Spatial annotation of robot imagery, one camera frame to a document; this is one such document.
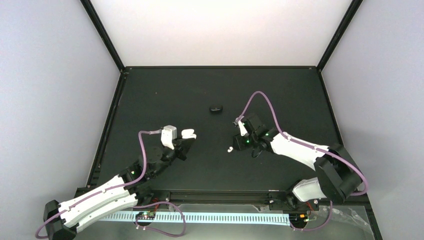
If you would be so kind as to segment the white earbud charging case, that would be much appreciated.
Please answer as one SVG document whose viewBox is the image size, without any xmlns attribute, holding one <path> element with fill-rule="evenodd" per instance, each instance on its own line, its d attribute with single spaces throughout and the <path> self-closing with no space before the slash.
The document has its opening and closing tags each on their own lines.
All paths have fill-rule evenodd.
<svg viewBox="0 0 424 240">
<path fill-rule="evenodd" d="M 196 139 L 197 135 L 195 134 L 195 130 L 192 128 L 183 129 L 181 131 L 181 138 L 182 139 Z"/>
</svg>

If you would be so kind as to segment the black earbud charging case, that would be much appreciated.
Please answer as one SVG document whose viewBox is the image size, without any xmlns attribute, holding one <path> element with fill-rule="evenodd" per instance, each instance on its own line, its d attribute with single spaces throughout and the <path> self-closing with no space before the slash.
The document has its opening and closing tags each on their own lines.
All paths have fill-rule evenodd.
<svg viewBox="0 0 424 240">
<path fill-rule="evenodd" d="M 209 106 L 209 112 L 211 114 L 219 114 L 223 111 L 223 106 L 220 104 L 213 104 Z"/>
</svg>

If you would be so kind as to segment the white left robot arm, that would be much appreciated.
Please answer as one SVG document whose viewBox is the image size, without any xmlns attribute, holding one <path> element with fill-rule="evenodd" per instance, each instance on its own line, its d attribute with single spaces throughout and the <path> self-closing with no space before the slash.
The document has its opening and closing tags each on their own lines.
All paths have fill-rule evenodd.
<svg viewBox="0 0 424 240">
<path fill-rule="evenodd" d="M 104 184 L 73 199 L 51 200 L 44 207 L 43 225 L 35 232 L 37 239 L 73 240 L 77 234 L 103 217 L 127 208 L 149 206 L 153 197 L 150 180 L 155 179 L 174 160 L 186 160 L 195 137 L 162 142 L 157 152 L 149 154 L 140 138 L 141 159 Z"/>
</svg>

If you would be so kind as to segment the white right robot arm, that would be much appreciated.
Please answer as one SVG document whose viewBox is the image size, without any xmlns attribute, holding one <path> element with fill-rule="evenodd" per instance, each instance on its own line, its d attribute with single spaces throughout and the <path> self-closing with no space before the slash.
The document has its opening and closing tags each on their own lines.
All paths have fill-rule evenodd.
<svg viewBox="0 0 424 240">
<path fill-rule="evenodd" d="M 342 204 L 365 183 L 352 157 L 340 144 L 317 145 L 299 139 L 276 127 L 267 127 L 254 113 L 236 119 L 233 124 L 239 130 L 233 137 L 234 150 L 251 149 L 252 158 L 262 152 L 284 156 L 315 172 L 315 177 L 299 180 L 286 191 L 284 200 L 290 209 L 299 209 L 305 202 L 318 199 Z"/>
</svg>

